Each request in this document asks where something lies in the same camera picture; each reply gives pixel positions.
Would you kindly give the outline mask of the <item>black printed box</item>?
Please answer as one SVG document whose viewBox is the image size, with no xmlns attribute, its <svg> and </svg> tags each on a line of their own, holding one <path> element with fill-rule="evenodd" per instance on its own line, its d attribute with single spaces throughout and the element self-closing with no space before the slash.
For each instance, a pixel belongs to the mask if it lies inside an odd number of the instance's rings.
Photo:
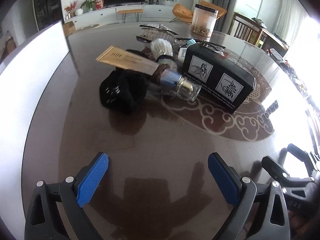
<svg viewBox="0 0 320 240">
<path fill-rule="evenodd" d="M 201 85 L 201 93 L 229 113 L 240 107 L 256 83 L 252 74 L 199 43 L 188 46 L 182 74 Z"/>
</svg>

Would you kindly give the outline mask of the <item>white storage box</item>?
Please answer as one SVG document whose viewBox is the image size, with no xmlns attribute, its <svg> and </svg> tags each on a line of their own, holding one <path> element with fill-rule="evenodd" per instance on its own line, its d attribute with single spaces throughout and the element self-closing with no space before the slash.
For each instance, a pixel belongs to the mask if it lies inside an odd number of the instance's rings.
<svg viewBox="0 0 320 240">
<path fill-rule="evenodd" d="M 24 238 L 22 162 L 29 127 L 52 75 L 68 54 L 61 22 L 17 47 L 1 71 L 1 220 L 15 239 Z"/>
</svg>

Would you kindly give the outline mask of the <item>glass perfume bottle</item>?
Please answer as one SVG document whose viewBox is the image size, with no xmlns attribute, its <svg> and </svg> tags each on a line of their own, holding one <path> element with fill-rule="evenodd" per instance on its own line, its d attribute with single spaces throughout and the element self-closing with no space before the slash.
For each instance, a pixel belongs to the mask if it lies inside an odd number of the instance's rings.
<svg viewBox="0 0 320 240">
<path fill-rule="evenodd" d="M 187 101 L 195 101 L 201 85 L 170 69 L 168 64 L 160 64 L 152 75 L 152 81 L 159 85 L 161 93 L 177 96 Z"/>
</svg>

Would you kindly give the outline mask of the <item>gold cosmetic tube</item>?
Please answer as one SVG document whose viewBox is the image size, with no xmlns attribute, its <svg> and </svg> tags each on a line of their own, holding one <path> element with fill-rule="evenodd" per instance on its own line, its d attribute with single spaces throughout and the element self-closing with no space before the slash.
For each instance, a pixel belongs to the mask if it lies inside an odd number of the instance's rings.
<svg viewBox="0 0 320 240">
<path fill-rule="evenodd" d="M 115 46 L 108 47 L 96 60 L 122 69 L 153 75 L 159 64 Z"/>
</svg>

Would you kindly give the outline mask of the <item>cardboard box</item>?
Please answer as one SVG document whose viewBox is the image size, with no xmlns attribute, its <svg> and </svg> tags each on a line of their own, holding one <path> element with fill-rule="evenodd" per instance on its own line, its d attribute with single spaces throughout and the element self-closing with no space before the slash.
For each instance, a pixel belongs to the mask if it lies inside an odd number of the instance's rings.
<svg viewBox="0 0 320 240">
<path fill-rule="evenodd" d="M 68 37 L 69 35 L 72 35 L 73 33 L 75 33 L 76 28 L 75 28 L 74 23 L 72 21 L 65 23 L 63 25 L 63 32 L 64 32 L 65 37 Z"/>
</svg>

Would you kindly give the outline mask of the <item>clear jar with snacks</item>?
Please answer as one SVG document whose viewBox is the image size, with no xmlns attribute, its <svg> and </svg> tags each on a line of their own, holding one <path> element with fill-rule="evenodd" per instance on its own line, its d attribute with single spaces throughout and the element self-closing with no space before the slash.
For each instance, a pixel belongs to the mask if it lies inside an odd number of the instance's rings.
<svg viewBox="0 0 320 240">
<path fill-rule="evenodd" d="M 191 31 L 196 35 L 211 37 L 215 27 L 218 10 L 196 4 L 193 12 Z"/>
</svg>

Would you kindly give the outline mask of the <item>white fluffy ball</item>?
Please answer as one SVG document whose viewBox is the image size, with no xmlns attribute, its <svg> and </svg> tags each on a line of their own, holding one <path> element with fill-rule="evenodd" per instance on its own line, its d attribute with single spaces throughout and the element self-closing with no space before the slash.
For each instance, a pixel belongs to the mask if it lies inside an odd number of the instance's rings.
<svg viewBox="0 0 320 240">
<path fill-rule="evenodd" d="M 155 59 L 162 55 L 173 56 L 173 48 L 168 40 L 157 38 L 150 43 L 150 49 Z"/>
</svg>

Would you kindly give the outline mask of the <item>orange lounge chair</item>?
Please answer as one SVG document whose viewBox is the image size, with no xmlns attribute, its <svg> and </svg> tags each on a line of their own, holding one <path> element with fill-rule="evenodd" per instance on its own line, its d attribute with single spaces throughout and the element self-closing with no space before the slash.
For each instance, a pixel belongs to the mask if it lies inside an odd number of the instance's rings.
<svg viewBox="0 0 320 240">
<path fill-rule="evenodd" d="M 223 15 L 227 13 L 226 9 L 223 9 L 222 7 L 219 7 L 217 5 L 214 5 L 206 1 L 200 1 L 199 4 L 217 10 L 218 11 L 217 19 L 221 18 Z M 181 4 L 176 4 L 172 9 L 172 13 L 175 16 L 175 18 L 172 19 L 170 22 L 181 21 L 187 24 L 192 23 L 193 12 L 188 8 L 186 8 L 185 6 Z"/>
</svg>

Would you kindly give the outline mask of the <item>dark display cabinet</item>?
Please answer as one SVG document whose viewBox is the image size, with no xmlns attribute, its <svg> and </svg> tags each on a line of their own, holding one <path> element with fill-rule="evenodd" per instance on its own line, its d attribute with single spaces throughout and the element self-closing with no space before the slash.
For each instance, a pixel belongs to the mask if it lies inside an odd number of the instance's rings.
<svg viewBox="0 0 320 240">
<path fill-rule="evenodd" d="M 39 31 L 63 20 L 61 0 L 33 0 L 33 7 Z"/>
</svg>

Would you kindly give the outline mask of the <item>wooden bench stool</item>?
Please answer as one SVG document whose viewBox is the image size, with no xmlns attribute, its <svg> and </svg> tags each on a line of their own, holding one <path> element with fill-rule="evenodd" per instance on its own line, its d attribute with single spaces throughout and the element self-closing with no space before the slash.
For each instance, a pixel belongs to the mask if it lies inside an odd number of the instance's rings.
<svg viewBox="0 0 320 240">
<path fill-rule="evenodd" d="M 117 10 L 116 14 L 121 16 L 121 22 L 125 23 L 128 14 L 134 14 L 136 22 L 139 22 L 139 15 L 143 13 L 143 9 Z"/>
</svg>

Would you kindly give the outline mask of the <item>white TV cabinet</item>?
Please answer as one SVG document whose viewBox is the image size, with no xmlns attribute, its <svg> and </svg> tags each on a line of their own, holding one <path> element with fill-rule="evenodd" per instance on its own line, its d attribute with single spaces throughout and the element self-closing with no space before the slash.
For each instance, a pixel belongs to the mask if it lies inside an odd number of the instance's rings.
<svg viewBox="0 0 320 240">
<path fill-rule="evenodd" d="M 64 20 L 73 22 L 76 30 L 91 25 L 107 25 L 126 22 L 170 22 L 175 18 L 173 7 L 167 5 L 122 5 L 90 11 Z"/>
</svg>

